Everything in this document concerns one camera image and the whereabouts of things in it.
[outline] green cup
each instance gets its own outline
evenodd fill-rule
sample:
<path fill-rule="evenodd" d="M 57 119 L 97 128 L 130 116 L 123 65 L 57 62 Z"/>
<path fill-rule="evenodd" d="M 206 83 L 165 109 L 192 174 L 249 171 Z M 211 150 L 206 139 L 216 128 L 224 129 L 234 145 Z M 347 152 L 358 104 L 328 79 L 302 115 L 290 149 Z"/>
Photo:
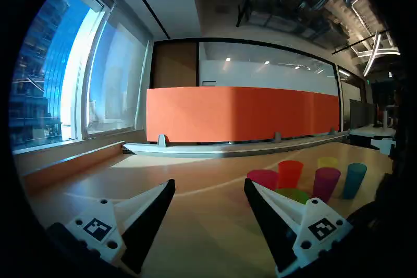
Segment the green cup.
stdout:
<path fill-rule="evenodd" d="M 310 198 L 307 193 L 298 189 L 276 189 L 275 192 L 301 204 L 305 204 Z"/>

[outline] window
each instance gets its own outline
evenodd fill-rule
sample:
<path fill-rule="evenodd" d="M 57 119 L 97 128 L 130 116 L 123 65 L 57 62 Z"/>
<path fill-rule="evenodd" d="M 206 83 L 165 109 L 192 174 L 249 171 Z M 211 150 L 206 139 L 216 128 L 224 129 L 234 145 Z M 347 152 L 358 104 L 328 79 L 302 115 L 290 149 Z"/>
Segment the window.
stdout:
<path fill-rule="evenodd" d="M 80 74 L 76 42 L 94 32 L 103 17 L 82 0 L 46 0 L 20 50 L 10 95 L 9 132 L 14 150 L 76 139 L 71 121 L 74 86 Z"/>
<path fill-rule="evenodd" d="M 88 88 L 87 133 L 134 127 L 149 38 L 113 9 L 96 48 Z"/>
<path fill-rule="evenodd" d="M 14 69 L 13 150 L 135 129 L 151 35 L 124 5 L 45 1 Z"/>
<path fill-rule="evenodd" d="M 348 130 L 351 126 L 350 100 L 366 102 L 365 81 L 341 66 L 338 69 L 343 95 L 343 129 Z"/>

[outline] metal bracket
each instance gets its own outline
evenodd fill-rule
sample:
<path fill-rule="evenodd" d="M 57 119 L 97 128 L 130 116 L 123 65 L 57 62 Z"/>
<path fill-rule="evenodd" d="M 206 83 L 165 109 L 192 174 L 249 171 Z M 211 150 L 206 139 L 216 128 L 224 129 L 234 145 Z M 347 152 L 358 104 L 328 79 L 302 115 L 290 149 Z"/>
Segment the metal bracket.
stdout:
<path fill-rule="evenodd" d="M 281 133 L 280 132 L 276 132 L 275 133 L 274 142 L 275 143 L 279 143 L 279 142 L 281 142 L 281 140 L 282 140 Z"/>
<path fill-rule="evenodd" d="M 174 193 L 170 179 L 117 204 L 100 199 L 65 228 L 92 254 L 138 276 Z"/>
<path fill-rule="evenodd" d="M 244 192 L 275 260 L 279 278 L 315 261 L 352 229 L 346 219 L 319 198 L 303 205 L 248 178 Z"/>
<path fill-rule="evenodd" d="M 158 147 L 166 148 L 167 147 L 166 141 L 167 140 L 166 140 L 165 135 L 159 135 L 158 136 Z"/>

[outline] yellow cup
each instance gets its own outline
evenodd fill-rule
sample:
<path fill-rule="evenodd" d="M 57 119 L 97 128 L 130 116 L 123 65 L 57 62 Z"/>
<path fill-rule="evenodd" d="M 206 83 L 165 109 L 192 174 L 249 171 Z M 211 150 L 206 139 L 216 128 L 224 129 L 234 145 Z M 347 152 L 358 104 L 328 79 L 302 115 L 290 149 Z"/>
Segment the yellow cup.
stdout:
<path fill-rule="evenodd" d="M 337 164 L 338 162 L 336 158 L 325 156 L 323 158 L 318 159 L 317 168 L 322 168 L 322 167 L 337 168 Z"/>

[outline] orange cup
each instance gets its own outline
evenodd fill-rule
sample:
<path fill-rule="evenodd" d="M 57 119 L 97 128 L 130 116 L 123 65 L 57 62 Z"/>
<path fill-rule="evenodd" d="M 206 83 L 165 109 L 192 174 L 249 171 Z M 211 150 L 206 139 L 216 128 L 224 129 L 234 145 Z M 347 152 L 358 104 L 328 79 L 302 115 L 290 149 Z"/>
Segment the orange cup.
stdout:
<path fill-rule="evenodd" d="M 304 164 L 298 161 L 282 161 L 278 164 L 278 189 L 296 189 Z"/>

